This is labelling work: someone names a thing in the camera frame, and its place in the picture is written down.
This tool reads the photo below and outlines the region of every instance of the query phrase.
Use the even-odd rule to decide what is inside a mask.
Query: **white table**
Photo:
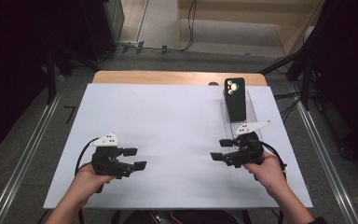
[[[300,201],[312,207],[296,157],[269,87],[246,87],[257,121],[271,120],[260,138],[275,147]],[[54,208],[69,187],[81,149],[89,140],[115,131],[121,147],[137,147],[133,163],[144,171],[113,180],[87,207],[115,209],[243,209],[278,207],[244,169],[213,161],[227,152],[219,86],[89,84],[69,134],[44,207]],[[83,162],[90,161],[90,147]]]

